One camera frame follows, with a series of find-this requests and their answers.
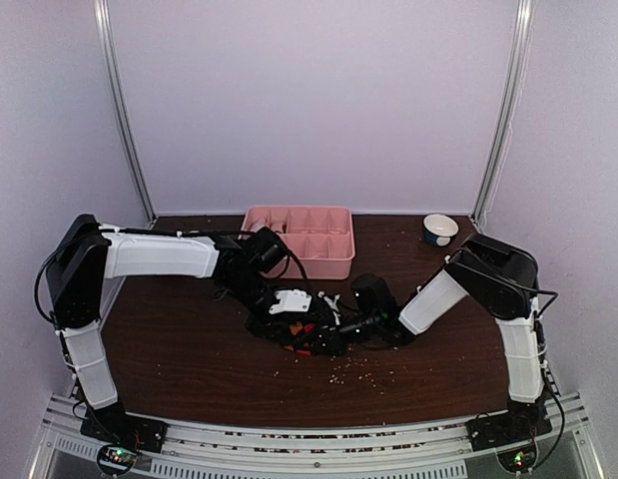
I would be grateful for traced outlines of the argyle black red sock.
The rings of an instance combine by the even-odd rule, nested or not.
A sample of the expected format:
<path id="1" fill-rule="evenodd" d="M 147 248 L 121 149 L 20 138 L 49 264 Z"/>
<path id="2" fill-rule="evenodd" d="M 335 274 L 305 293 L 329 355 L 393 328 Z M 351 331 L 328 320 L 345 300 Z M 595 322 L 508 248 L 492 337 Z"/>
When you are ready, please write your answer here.
<path id="1" fill-rule="evenodd" d="M 290 325 L 291 341 L 284 346 L 284 349 L 300 354 L 302 356 L 315 356 L 313 348 L 315 324 L 302 323 Z"/>

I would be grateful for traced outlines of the pink divided organizer tray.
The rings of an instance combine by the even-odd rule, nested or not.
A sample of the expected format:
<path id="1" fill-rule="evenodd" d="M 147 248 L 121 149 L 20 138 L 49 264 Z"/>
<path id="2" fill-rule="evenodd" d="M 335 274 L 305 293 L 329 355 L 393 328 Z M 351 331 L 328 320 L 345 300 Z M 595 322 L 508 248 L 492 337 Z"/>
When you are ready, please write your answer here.
<path id="1" fill-rule="evenodd" d="M 351 211 L 345 207 L 255 206 L 242 223 L 245 230 L 259 219 L 285 221 L 287 232 L 280 235 L 298 257 L 312 280 L 348 278 L 355 258 Z"/>

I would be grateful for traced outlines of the beige striped sock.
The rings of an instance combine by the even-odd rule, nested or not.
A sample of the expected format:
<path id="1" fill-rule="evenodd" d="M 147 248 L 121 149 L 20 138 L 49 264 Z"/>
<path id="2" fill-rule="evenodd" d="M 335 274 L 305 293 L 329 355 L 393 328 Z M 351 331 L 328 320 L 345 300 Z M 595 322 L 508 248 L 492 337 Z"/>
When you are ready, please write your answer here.
<path id="1" fill-rule="evenodd" d="M 287 232 L 287 228 L 288 224 L 285 221 L 274 221 L 270 225 L 270 229 L 278 235 L 284 235 Z"/>

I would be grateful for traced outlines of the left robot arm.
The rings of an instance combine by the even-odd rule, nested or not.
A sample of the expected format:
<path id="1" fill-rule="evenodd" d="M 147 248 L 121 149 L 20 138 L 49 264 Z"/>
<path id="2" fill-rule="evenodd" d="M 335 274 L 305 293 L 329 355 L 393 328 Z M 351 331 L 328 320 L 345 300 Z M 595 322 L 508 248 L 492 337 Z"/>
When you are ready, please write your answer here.
<path id="1" fill-rule="evenodd" d="M 127 276 L 213 278 L 259 324 L 285 313 L 306 313 L 305 290 L 275 289 L 263 275 L 290 255 L 267 227 L 236 232 L 160 232 L 75 218 L 35 278 L 48 286 L 51 309 L 41 316 L 54 326 L 82 387 L 95 428 L 112 443 L 126 441 L 133 423 L 110 372 L 100 332 L 105 280 Z"/>

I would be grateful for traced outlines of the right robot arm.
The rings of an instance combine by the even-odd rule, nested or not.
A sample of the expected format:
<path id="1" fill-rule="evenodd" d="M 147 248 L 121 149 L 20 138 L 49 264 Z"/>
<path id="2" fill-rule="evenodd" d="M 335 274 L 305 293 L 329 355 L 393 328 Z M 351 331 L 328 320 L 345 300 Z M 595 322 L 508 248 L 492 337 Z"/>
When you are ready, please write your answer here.
<path id="1" fill-rule="evenodd" d="M 523 439 L 544 418 L 546 340 L 541 323 L 557 292 L 538 282 L 535 257 L 517 246 L 481 234 L 471 235 L 403 306 L 396 304 L 385 281 L 363 274 L 352 284 L 356 312 L 342 318 L 337 303 L 326 306 L 309 333 L 312 353 L 339 355 L 352 343 L 379 335 L 392 346 L 408 344 L 463 299 L 470 297 L 495 320 L 508 370 L 508 410 L 500 429 L 507 439 Z"/>

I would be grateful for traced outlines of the rolled socks in tray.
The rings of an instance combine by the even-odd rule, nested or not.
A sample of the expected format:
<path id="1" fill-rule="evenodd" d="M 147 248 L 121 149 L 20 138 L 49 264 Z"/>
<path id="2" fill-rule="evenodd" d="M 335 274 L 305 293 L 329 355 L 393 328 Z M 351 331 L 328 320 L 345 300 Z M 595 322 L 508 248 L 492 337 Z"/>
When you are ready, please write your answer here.
<path id="1" fill-rule="evenodd" d="M 262 228 L 265 228 L 266 226 L 267 226 L 267 221 L 264 219 L 259 219 L 255 221 L 254 223 L 252 223 L 248 228 L 246 228 L 245 232 L 257 233 L 259 230 L 261 230 Z"/>

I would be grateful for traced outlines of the white and teal bowl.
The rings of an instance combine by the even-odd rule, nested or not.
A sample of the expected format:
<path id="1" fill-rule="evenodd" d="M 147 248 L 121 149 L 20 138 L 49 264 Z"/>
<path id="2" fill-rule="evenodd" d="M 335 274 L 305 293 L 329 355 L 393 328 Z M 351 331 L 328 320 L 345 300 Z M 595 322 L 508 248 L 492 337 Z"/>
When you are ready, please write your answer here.
<path id="1" fill-rule="evenodd" d="M 423 218 L 422 231 L 426 243 L 435 247 L 446 247 L 456 239 L 459 225 L 449 216 L 431 214 Z"/>

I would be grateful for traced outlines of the aluminium front rail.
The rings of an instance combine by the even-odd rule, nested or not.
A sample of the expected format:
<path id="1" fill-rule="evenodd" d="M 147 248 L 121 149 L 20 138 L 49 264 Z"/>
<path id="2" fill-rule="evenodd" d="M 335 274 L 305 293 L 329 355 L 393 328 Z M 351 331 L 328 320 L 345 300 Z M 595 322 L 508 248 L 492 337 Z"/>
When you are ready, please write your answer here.
<path id="1" fill-rule="evenodd" d="M 160 452 L 143 451 L 120 478 L 610 478 L 580 395 L 546 402 L 553 430 L 534 439 L 539 468 L 508 472 L 508 446 L 476 450 L 463 416 L 410 424 L 350 428 L 256 428 L 151 418 L 167 424 Z M 96 465 L 106 442 L 80 434 L 76 398 L 52 395 L 24 478 L 107 478 Z"/>

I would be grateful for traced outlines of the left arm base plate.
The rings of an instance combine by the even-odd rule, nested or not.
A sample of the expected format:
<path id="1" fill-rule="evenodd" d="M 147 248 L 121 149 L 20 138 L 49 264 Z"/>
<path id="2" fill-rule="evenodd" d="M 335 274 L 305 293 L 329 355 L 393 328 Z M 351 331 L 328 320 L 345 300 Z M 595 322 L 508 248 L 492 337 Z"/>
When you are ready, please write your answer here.
<path id="1" fill-rule="evenodd" d="M 131 415 L 114 431 L 89 414 L 82 420 L 80 433 L 103 442 L 95 459 L 101 472 L 121 476 L 129 473 L 146 453 L 162 451 L 167 429 L 164 421 Z"/>

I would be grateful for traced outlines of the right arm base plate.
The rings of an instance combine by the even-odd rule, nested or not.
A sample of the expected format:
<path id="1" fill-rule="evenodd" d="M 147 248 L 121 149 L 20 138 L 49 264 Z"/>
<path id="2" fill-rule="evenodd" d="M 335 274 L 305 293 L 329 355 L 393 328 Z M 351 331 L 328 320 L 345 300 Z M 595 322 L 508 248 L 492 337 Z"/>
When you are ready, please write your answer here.
<path id="1" fill-rule="evenodd" d="M 552 431 L 546 417 L 531 418 L 512 412 L 478 414 L 466 423 L 472 450 L 494 449 L 499 466 L 507 473 L 531 472 L 539 463 L 537 439 Z"/>

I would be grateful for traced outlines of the left aluminium frame post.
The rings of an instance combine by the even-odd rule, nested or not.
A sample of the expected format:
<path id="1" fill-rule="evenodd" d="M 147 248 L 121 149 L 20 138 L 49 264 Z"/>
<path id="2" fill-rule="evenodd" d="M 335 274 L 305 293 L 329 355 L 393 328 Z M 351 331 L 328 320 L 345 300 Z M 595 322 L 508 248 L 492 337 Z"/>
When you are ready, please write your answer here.
<path id="1" fill-rule="evenodd" d="M 95 0 L 93 6 L 124 158 L 129 168 L 132 184 L 140 202 L 146 223 L 151 225 L 157 219 L 157 215 L 150 198 L 147 181 L 138 156 L 128 108 L 125 102 L 114 32 L 111 23 L 110 2 L 106 0 Z"/>

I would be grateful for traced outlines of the aluminium frame post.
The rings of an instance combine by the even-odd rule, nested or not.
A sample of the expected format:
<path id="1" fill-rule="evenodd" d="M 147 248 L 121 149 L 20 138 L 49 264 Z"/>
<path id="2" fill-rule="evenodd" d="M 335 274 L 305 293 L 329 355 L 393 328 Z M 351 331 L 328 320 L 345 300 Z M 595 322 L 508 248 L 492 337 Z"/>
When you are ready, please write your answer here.
<path id="1" fill-rule="evenodd" d="M 138 156 L 128 108 L 125 102 L 114 32 L 111 23 L 110 2 L 106 0 L 95 0 L 93 6 L 124 158 L 129 168 L 132 184 L 140 202 L 146 223 L 151 225 L 157 219 L 157 215 L 150 198 L 147 181 Z"/>
<path id="2" fill-rule="evenodd" d="M 471 220 L 479 231 L 485 229 L 487 215 L 493 205 L 512 136 L 512 121 L 521 95 L 527 65 L 535 4 L 536 2 L 532 0 L 517 2 L 515 25 L 499 113 L 482 181 L 471 214 Z"/>

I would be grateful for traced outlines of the right aluminium frame post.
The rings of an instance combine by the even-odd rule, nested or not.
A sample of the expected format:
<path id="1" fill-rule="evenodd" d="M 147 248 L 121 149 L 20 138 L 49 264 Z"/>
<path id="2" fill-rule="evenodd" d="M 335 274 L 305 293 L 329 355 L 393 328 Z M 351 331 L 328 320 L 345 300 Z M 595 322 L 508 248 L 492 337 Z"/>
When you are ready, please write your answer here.
<path id="1" fill-rule="evenodd" d="M 532 0 L 517 2 L 515 25 L 499 113 L 482 181 L 471 214 L 471 220 L 479 231 L 485 229 L 487 215 L 493 205 L 512 136 L 512 121 L 521 95 L 527 65 L 535 4 L 536 2 Z"/>

